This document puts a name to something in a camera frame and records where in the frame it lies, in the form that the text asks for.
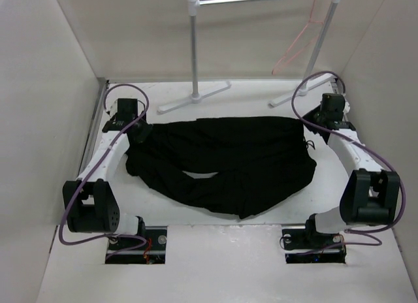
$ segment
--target white table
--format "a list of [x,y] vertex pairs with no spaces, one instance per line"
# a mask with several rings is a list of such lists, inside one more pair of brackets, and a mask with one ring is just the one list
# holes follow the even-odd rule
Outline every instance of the white table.
[[[212,82],[202,82],[201,88]],[[138,84],[152,102],[148,121],[164,123],[222,116],[293,116],[290,105],[266,107],[278,92],[296,83],[274,80],[234,81],[229,91],[158,116],[157,106],[188,95],[190,83]],[[301,114],[317,106],[330,84],[297,98]],[[140,97],[117,89],[117,97]],[[102,126],[108,119],[103,116]],[[202,208],[183,206],[147,188],[125,171],[111,186],[121,211],[140,215],[149,226],[169,225],[164,265],[104,265],[106,240],[74,247],[56,238],[38,303],[114,302],[416,302],[392,231],[378,235],[378,248],[349,246],[347,264],[286,264],[279,246],[278,223],[302,223],[315,212],[338,205],[347,175],[318,136],[306,132],[316,150],[313,182],[261,215],[240,221]],[[67,230],[68,240],[85,237]],[[346,240],[364,238],[346,236]]]

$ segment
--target black garment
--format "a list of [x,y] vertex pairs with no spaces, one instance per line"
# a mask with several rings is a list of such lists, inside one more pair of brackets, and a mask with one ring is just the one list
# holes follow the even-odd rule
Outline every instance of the black garment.
[[[300,120],[216,118],[155,124],[131,145],[126,169],[152,189],[186,205],[246,218],[306,187],[316,162]],[[194,179],[183,171],[217,172]]]

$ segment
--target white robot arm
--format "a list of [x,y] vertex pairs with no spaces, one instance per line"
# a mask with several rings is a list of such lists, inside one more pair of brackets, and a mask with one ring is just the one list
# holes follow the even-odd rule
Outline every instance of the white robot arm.
[[[68,228],[72,232],[102,232],[105,234],[132,234],[144,236],[145,224],[141,217],[120,213],[118,203],[113,195],[109,181],[113,178],[122,156],[133,143],[141,143],[150,133],[152,125],[140,120],[129,128],[126,133],[120,131],[138,117],[138,101],[136,99],[118,99],[111,108],[111,119],[102,130],[102,139],[97,151],[76,181],[67,181],[63,186],[65,207],[73,196],[76,188],[85,180],[99,164],[103,155],[109,151],[105,159],[88,178],[83,191],[77,196],[67,217]],[[93,204],[86,201],[93,198]]]

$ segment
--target wire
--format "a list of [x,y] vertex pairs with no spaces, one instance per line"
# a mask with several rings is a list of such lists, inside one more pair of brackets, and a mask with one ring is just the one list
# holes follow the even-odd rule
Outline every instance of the wire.
[[381,246],[383,244],[383,242],[379,238],[376,238],[375,236],[372,236],[371,234],[367,234],[367,233],[363,233],[363,232],[362,233],[356,233],[356,234],[371,238],[371,239],[375,240],[376,243],[341,241],[341,242],[337,242],[337,243],[334,243],[334,244],[330,244],[329,246],[325,246],[322,249],[313,249],[311,251],[307,251],[307,252],[304,252],[304,253],[296,253],[296,255],[311,255],[311,254],[315,254],[315,253],[319,253],[319,252],[324,252],[326,249],[333,249],[334,247],[337,247],[337,246]]
[[151,251],[151,245],[152,245],[152,240],[151,238],[148,239],[148,247],[145,249],[144,251],[144,258],[146,259],[146,263],[149,264],[150,263],[150,251]]
[[143,96],[145,97],[145,101],[146,101],[146,106],[144,108],[144,110],[141,112],[141,114],[135,118],[133,121],[131,121],[130,123],[128,123],[116,136],[115,138],[111,141],[111,143],[109,144],[108,149],[105,151],[105,153],[103,154],[103,156],[98,160],[98,162],[96,163],[96,165],[94,165],[94,167],[87,173],[86,177],[81,181],[80,185],[77,187],[76,191],[74,192],[74,194],[71,197],[71,200],[69,201],[67,208],[64,211],[63,217],[61,218],[61,222],[59,224],[59,229],[58,229],[58,238],[59,241],[65,245],[65,246],[75,246],[78,244],[82,244],[82,243],[86,243],[89,241],[94,241],[100,238],[110,238],[110,237],[122,237],[122,238],[134,238],[137,240],[140,240],[141,243],[137,246],[133,246],[133,247],[127,247],[125,249],[121,249],[118,251],[113,252],[112,254],[108,255],[106,257],[106,259],[108,259],[109,257],[120,253],[122,251],[128,251],[128,250],[132,250],[132,249],[136,249],[138,247],[144,246],[147,241],[141,237],[141,236],[135,236],[135,235],[130,235],[130,234],[101,234],[98,236],[93,236],[91,238],[87,238],[87,239],[83,239],[83,240],[79,240],[79,241],[73,241],[73,242],[68,242],[65,241],[64,236],[63,236],[63,230],[64,230],[64,226],[67,220],[67,217],[70,213],[70,210],[75,202],[75,200],[77,199],[78,194],[80,194],[81,190],[83,189],[83,187],[85,186],[85,184],[88,182],[88,180],[90,179],[90,177],[93,175],[93,173],[97,170],[97,168],[101,165],[101,163],[104,161],[104,159],[106,158],[106,156],[110,153],[110,150],[112,149],[112,147],[114,146],[114,144],[116,143],[116,141],[119,139],[119,137],[124,134],[130,127],[132,127],[135,123],[137,123],[142,117],[145,116],[146,112],[148,111],[149,107],[150,107],[150,100],[148,98],[148,96],[145,94],[144,91],[142,91],[140,88],[138,88],[137,86],[134,86],[132,84],[118,84],[110,89],[108,89],[106,91],[106,93],[104,94],[104,100],[103,100],[103,106],[104,106],[104,110],[106,111],[106,98],[108,97],[109,93],[111,91],[113,91],[116,88],[120,88],[122,86],[128,86],[130,88],[134,88],[136,90],[138,90],[139,92],[141,92],[141,94],[143,94]]
[[283,70],[288,64],[290,64],[301,53],[303,53],[303,51],[305,51],[305,49],[307,49],[307,47],[310,44],[312,44],[318,38],[319,35],[316,35],[314,38],[312,38],[303,48],[301,48],[299,51],[297,51],[295,55],[293,55],[290,59],[288,59],[287,61],[285,61],[285,63],[279,69],[277,69],[278,66],[280,65],[280,63],[283,60],[287,59],[287,55],[289,54],[289,52],[293,49],[293,47],[295,46],[295,44],[297,43],[297,41],[299,40],[299,38],[301,38],[301,36],[305,33],[305,31],[307,30],[307,28],[309,28],[309,26],[311,24],[323,24],[323,21],[314,20],[314,17],[313,17],[316,1],[317,0],[313,0],[312,7],[311,7],[311,13],[309,15],[308,22],[306,23],[306,25],[304,26],[304,28],[302,29],[302,31],[298,34],[298,36],[296,37],[296,39],[292,42],[292,44],[290,45],[290,47],[286,50],[286,53],[274,65],[273,70],[272,70],[272,75],[275,75],[278,72],[280,72],[281,70]]
[[[374,156],[375,158],[377,158],[378,160],[380,160],[390,171],[396,172],[395,168],[390,164],[390,162],[388,162],[388,160],[386,160],[384,157],[380,156],[378,153],[376,153],[374,150],[371,150],[370,148],[368,148],[365,145],[362,145],[356,141],[354,141],[353,139],[349,138],[348,136],[345,136],[341,133],[339,133],[338,131],[333,131],[333,130],[329,130],[327,128],[321,127],[320,125],[316,125],[308,120],[303,119],[303,117],[296,111],[295,108],[295,98],[297,96],[298,91],[301,89],[301,87],[310,79],[316,77],[316,76],[320,76],[322,74],[325,73],[329,73],[332,74],[333,76],[335,76],[342,84],[343,87],[343,94],[346,92],[346,85],[344,84],[344,81],[340,78],[340,76],[338,76],[335,72],[332,71],[320,71],[314,74],[311,74],[310,76],[308,76],[307,78],[303,79],[302,82],[297,86],[295,92],[293,93],[292,96],[292,100],[291,100],[291,106],[292,106],[292,110],[295,113],[296,117],[303,122],[305,125],[309,125],[310,127],[314,127],[317,130],[320,131],[324,131],[326,133],[330,133],[332,135],[336,135],[339,136],[340,138],[352,143],[353,145],[356,145],[358,148],[364,150],[366,153],[369,153],[371,156]],[[309,251],[309,252],[305,252],[305,253],[299,253],[299,255],[308,255],[308,254],[312,254],[312,253],[316,253],[318,251],[321,250],[325,250],[325,249],[329,249],[332,247],[336,247],[336,246],[340,246],[340,245],[357,245],[357,246],[380,246],[382,244],[381,240],[379,240],[378,238],[376,238],[375,236],[371,236],[370,233],[378,233],[378,232],[383,232],[386,231],[390,228],[393,228],[402,218],[402,216],[404,215],[405,212],[405,207],[406,207],[406,190],[405,190],[405,186],[404,183],[402,181],[402,179],[400,179],[400,192],[401,192],[401,204],[400,204],[400,209],[399,209],[399,213],[397,215],[397,217],[394,219],[394,221],[384,227],[378,228],[378,229],[372,229],[372,230],[365,230],[365,231],[359,231],[359,230],[352,230],[352,229],[348,229],[345,230],[346,233],[350,233],[350,234],[359,234],[362,236],[367,236],[375,241],[377,241],[376,244],[370,244],[370,243],[360,243],[360,242],[339,242],[336,244],[333,244],[331,246],[327,246],[324,247],[323,249],[320,250],[315,250],[315,251]]]

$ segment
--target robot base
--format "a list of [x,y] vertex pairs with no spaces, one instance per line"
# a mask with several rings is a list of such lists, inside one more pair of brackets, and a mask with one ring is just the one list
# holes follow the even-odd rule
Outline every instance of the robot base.
[[346,263],[346,247],[336,246],[315,251],[341,242],[339,234],[311,235],[304,225],[283,227],[281,230],[287,264]]

